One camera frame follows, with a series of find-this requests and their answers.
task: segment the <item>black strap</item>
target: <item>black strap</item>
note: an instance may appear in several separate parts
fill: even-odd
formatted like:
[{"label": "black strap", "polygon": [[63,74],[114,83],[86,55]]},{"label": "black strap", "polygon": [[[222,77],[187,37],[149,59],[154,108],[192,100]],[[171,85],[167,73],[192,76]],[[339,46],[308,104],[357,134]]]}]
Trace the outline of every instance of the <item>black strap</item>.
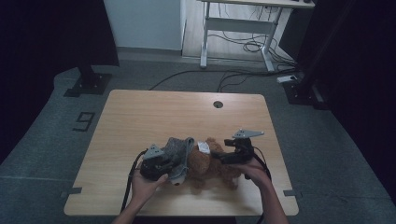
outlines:
[{"label": "black strap", "polygon": [[139,153],[136,160],[134,160],[134,164],[132,165],[131,171],[128,174],[128,182],[126,184],[126,190],[125,190],[124,199],[122,202],[121,212],[125,209],[126,202],[128,201],[128,196],[129,196],[129,192],[132,187],[132,179],[134,178],[134,170],[136,169],[137,162],[139,161],[140,157],[146,153],[146,151],[147,150],[144,150]]},{"label": "black strap", "polygon": [[268,169],[267,163],[264,162],[256,153],[253,154],[253,157],[262,165],[262,168],[264,168],[265,173],[267,173],[268,177],[272,181],[271,172]]},{"label": "black strap", "polygon": [[262,221],[264,220],[264,213],[260,216],[260,219],[257,221],[257,224],[262,224]]}]

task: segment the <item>desk frame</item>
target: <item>desk frame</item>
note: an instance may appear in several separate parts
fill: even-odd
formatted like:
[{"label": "desk frame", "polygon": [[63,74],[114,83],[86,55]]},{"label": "desk frame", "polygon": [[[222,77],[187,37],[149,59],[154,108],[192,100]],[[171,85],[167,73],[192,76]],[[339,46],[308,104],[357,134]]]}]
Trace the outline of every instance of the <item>desk frame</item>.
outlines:
[{"label": "desk frame", "polygon": [[[238,33],[252,33],[252,34],[260,34],[260,35],[268,35],[268,38],[265,41],[265,44],[261,50],[262,57],[264,58],[265,65],[269,72],[274,72],[274,66],[271,61],[271,55],[269,53],[269,48],[271,46],[272,40],[274,38],[274,34],[276,31],[276,27],[279,22],[280,15],[282,13],[283,7],[313,7],[314,4],[305,4],[297,2],[296,4],[291,4],[290,1],[288,4],[281,2],[280,4],[275,4],[273,0],[267,1],[221,1],[221,0],[201,0],[202,2],[206,2],[206,11],[205,11],[205,26],[204,26],[204,42],[202,44],[201,49],[201,68],[207,67],[207,33],[209,30],[213,31],[228,31],[228,32],[238,32]],[[261,6],[278,6],[278,11],[276,13],[276,17],[273,21],[247,21],[247,20],[236,20],[236,19],[224,19],[224,18],[213,18],[210,17],[210,3],[226,3],[226,4],[248,4],[248,5],[261,5]]]}]

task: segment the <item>brown teddy bear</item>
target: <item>brown teddy bear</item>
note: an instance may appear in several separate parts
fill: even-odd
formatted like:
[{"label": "brown teddy bear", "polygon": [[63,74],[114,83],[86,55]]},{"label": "brown teddy bear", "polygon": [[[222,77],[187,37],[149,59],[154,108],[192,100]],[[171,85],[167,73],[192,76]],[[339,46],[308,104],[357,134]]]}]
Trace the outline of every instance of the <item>brown teddy bear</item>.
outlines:
[{"label": "brown teddy bear", "polygon": [[[207,138],[206,143],[210,150],[224,152],[221,145],[214,138]],[[220,160],[213,159],[210,154],[199,151],[198,146],[194,146],[188,157],[187,178],[191,180],[192,186],[196,189],[202,189],[205,180],[219,177],[229,189],[236,189],[238,186],[233,182],[234,178],[241,175],[241,172],[229,165],[221,164]]]}]

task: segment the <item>black backdrop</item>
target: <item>black backdrop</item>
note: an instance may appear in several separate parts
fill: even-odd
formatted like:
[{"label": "black backdrop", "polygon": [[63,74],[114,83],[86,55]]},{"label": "black backdrop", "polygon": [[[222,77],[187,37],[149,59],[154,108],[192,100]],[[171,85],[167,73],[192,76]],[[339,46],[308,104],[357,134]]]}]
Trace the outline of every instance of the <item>black backdrop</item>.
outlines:
[{"label": "black backdrop", "polygon": [[394,202],[395,11],[392,0],[319,0],[297,59]]},{"label": "black backdrop", "polygon": [[119,65],[103,0],[1,0],[1,161],[35,120],[53,78],[81,64]]}]

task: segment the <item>hand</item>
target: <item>hand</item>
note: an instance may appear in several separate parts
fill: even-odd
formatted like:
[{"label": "hand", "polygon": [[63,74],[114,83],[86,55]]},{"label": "hand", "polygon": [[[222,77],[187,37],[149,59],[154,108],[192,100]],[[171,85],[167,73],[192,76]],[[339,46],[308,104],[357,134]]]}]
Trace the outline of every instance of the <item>hand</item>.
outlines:
[{"label": "hand", "polygon": [[134,171],[134,178],[132,180],[132,200],[136,203],[146,203],[155,193],[155,190],[166,182],[168,174],[162,175],[157,181],[146,179],[140,174],[140,166],[142,162],[137,165]]},{"label": "hand", "polygon": [[265,173],[262,165],[255,159],[251,159],[245,164],[232,164],[232,167],[238,168],[243,174],[248,175],[253,183],[259,187],[263,187],[263,182],[271,182],[268,175]]}]

